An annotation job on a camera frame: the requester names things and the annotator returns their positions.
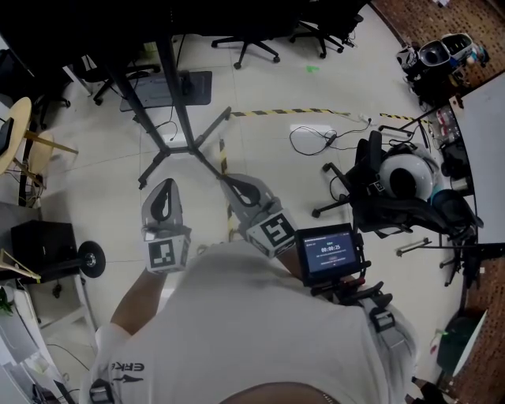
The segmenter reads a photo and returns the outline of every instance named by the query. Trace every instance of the wooden table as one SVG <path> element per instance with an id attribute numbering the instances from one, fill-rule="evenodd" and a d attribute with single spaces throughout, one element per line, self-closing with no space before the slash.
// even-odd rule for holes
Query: wooden table
<path id="1" fill-rule="evenodd" d="M 10 108 L 7 118 L 12 118 L 14 120 L 12 132 L 10 135 L 9 148 L 0 155 L 0 174 L 4 174 L 9 168 L 11 163 L 16 164 L 18 168 L 35 182 L 38 186 L 46 188 L 37 177 L 31 173 L 18 159 L 16 159 L 16 154 L 21 146 L 21 142 L 24 138 L 32 140 L 39 144 L 45 144 L 51 148 L 58 148 L 66 152 L 78 154 L 77 150 L 72 148 L 67 148 L 61 144 L 57 144 L 48 139 L 39 138 L 36 133 L 28 130 L 28 125 L 30 124 L 30 119 L 32 117 L 32 101 L 28 97 L 24 97 L 17 101 L 12 108 Z"/>

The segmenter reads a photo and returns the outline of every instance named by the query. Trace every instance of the yellow black caution tape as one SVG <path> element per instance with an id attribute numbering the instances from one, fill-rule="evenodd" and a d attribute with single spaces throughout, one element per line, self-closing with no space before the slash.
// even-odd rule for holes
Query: yellow black caution tape
<path id="1" fill-rule="evenodd" d="M 226 149 L 224 140 L 219 139 L 219 156 L 221 160 L 221 174 L 228 174 L 228 160 L 226 159 Z M 228 221 L 228 241 L 233 240 L 235 234 L 234 223 L 232 219 L 233 211 L 231 210 L 230 202 L 226 201 L 226 218 Z"/>
<path id="2" fill-rule="evenodd" d="M 393 119 L 405 119 L 406 121 L 415 121 L 417 118 L 412 118 L 412 117 L 404 117 L 402 115 L 389 115 L 389 114 L 380 114 L 381 117 L 388 117 L 388 118 L 393 118 Z M 427 121 L 426 119 L 421 119 L 421 122 L 423 123 L 431 123 L 430 121 Z"/>
<path id="3" fill-rule="evenodd" d="M 336 110 L 322 110 L 320 108 L 294 108 L 293 110 L 251 110 L 249 112 L 232 112 L 234 117 L 256 117 L 261 115 L 283 115 L 283 114 L 305 114 L 307 112 L 316 112 L 318 114 L 334 114 L 350 116 L 350 112 L 339 112 Z"/>

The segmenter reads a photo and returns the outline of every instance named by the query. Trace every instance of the black box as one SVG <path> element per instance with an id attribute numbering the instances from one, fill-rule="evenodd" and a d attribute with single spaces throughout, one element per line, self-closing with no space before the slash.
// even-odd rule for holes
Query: black box
<path id="1" fill-rule="evenodd" d="M 44 277 L 44 272 L 48 271 L 51 265 L 77 258 L 76 240 L 70 223 L 31 220 L 13 227 L 10 235 L 14 258 L 31 271 L 42 275 L 43 280 L 55 279 L 56 274 Z M 74 270 L 64 271 L 64 275 L 61 272 L 59 274 L 65 276 L 78 271 L 79 268 L 75 267 Z M 17 277 L 14 272 L 10 273 L 9 278 Z"/>

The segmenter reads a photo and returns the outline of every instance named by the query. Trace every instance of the digital display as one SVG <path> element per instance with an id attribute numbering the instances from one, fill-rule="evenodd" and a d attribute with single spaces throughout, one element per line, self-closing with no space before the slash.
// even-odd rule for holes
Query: digital display
<path id="1" fill-rule="evenodd" d="M 303 243 L 310 273 L 356 262 L 356 253 L 348 231 L 304 238 Z"/>

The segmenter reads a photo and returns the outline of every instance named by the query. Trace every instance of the white tile floor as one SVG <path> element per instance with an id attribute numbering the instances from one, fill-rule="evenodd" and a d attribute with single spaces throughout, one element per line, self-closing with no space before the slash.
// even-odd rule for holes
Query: white tile floor
<path id="1" fill-rule="evenodd" d="M 227 106 L 243 111 L 320 107 L 347 111 L 355 118 L 362 112 L 390 125 L 402 122 L 380 119 L 379 113 L 419 115 L 417 101 L 403 84 L 402 71 L 395 60 L 398 42 L 370 8 L 365 7 L 361 15 L 365 21 L 356 29 L 358 47 L 346 48 L 343 54 L 328 49 L 324 60 L 318 57 L 315 41 L 300 39 L 292 45 L 284 38 L 268 42 L 280 53 L 279 64 L 272 64 L 269 55 L 251 47 L 242 69 L 235 70 L 232 65 L 240 51 L 237 44 L 216 50 L 210 46 L 212 38 L 188 36 L 181 52 L 181 67 L 213 72 L 211 104 L 188 107 L 195 135 Z M 320 69 L 309 73 L 307 65 Z M 52 132 L 57 141 L 80 153 L 73 158 L 57 152 L 53 158 L 48 189 L 43 194 L 43 216 L 46 220 L 70 221 L 78 243 L 91 239 L 104 248 L 106 274 L 88 282 L 95 318 L 103 324 L 144 268 L 140 206 L 149 191 L 164 178 L 177 181 L 185 222 L 193 228 L 191 255 L 200 244 L 226 240 L 225 199 L 216 180 L 188 155 L 166 159 L 149 178 L 148 187 L 139 191 L 137 178 L 151 162 L 156 148 L 132 121 L 133 113 L 119 111 L 120 99 L 113 92 L 106 94 L 100 107 L 74 86 L 69 87 L 68 93 L 72 107 L 60 111 Z M 170 108 L 148 113 L 158 124 L 169 118 Z M 353 165 L 354 150 L 327 150 L 312 157 L 299 155 L 288 139 L 290 131 L 299 125 L 332 128 L 338 133 L 365 126 L 330 114 L 232 118 L 209 137 L 204 154 L 219 166 L 218 138 L 225 139 L 230 171 L 266 181 L 300 227 L 348 222 L 348 207 L 330 211 L 317 220 L 310 211 L 331 202 L 330 178 L 321 173 L 322 165 L 332 161 L 346 171 Z M 168 141 L 174 135 L 174 127 L 165 125 L 160 132 Z M 368 133 L 369 130 L 346 135 L 336 146 L 355 146 Z M 307 133 L 296 135 L 294 141 L 306 152 L 320 148 L 320 139 Z M 170 142 L 183 143 L 180 133 Z M 335 193 L 339 193 L 336 182 Z M 438 371 L 436 359 L 429 354 L 429 343 L 435 330 L 443 327 L 458 308 L 462 279 L 457 277 L 450 288 L 443 287 L 446 272 L 438 268 L 444 258 L 440 252 L 418 250 L 403 258 L 394 252 L 427 233 L 416 229 L 411 235 L 385 240 L 375 234 L 365 234 L 364 238 L 367 259 L 372 261 L 368 283 L 383 280 L 384 289 L 394 294 L 395 304 L 419 334 L 421 357 L 417 375 L 434 380 Z M 167 293 L 176 280 L 176 275 L 169 279 Z"/>

